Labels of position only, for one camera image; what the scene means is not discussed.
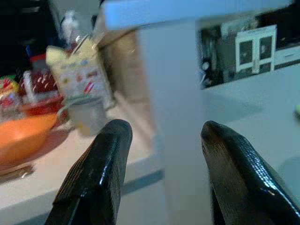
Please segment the white countertop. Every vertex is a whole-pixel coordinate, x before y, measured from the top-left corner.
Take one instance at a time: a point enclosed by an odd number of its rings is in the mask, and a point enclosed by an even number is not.
[[[111,109],[109,116],[127,120],[119,107]],[[133,134],[125,183],[161,169],[158,155],[143,142],[135,127]],[[0,185],[0,224],[13,225],[49,212],[69,169],[93,140],[81,137],[77,130],[53,131],[40,152],[54,149],[34,161],[35,172]]]
[[[204,90],[208,120],[245,136],[300,202],[300,64]]]

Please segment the orange bowl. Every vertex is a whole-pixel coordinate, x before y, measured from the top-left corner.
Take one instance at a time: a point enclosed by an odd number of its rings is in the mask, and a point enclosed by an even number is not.
[[[56,114],[48,114],[1,124],[0,165],[13,164],[38,151],[56,120]]]

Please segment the white cabinet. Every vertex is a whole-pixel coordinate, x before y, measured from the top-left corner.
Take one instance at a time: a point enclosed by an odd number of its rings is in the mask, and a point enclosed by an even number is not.
[[[239,32],[235,39],[236,72],[273,71],[276,33],[276,25]]]

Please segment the red bowl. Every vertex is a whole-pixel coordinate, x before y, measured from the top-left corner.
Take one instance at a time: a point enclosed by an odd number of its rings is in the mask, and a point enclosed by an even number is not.
[[[58,110],[63,106],[61,104],[63,99],[63,96],[53,97],[37,103],[22,105],[20,110],[27,116],[57,113]]]

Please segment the bowl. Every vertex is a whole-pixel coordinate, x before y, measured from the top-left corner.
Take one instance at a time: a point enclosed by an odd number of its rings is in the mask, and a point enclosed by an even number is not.
[[[56,114],[48,114],[1,124],[0,165],[13,164],[37,152],[56,120]]]
[[[22,105],[20,110],[27,116],[45,115],[57,113],[62,107],[63,97],[57,96],[37,103]]]

